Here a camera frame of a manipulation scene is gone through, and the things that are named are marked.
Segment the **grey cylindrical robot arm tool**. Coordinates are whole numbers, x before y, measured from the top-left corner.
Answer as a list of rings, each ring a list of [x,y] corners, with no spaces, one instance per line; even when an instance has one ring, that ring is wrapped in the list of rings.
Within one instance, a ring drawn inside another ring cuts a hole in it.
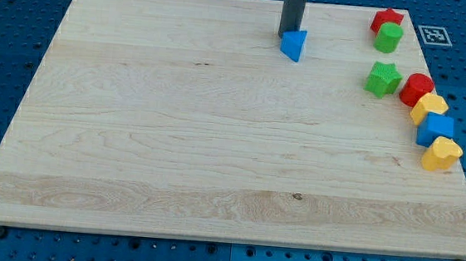
[[[283,0],[282,15],[278,27],[279,37],[283,37],[284,32],[299,31],[306,3],[307,0]]]

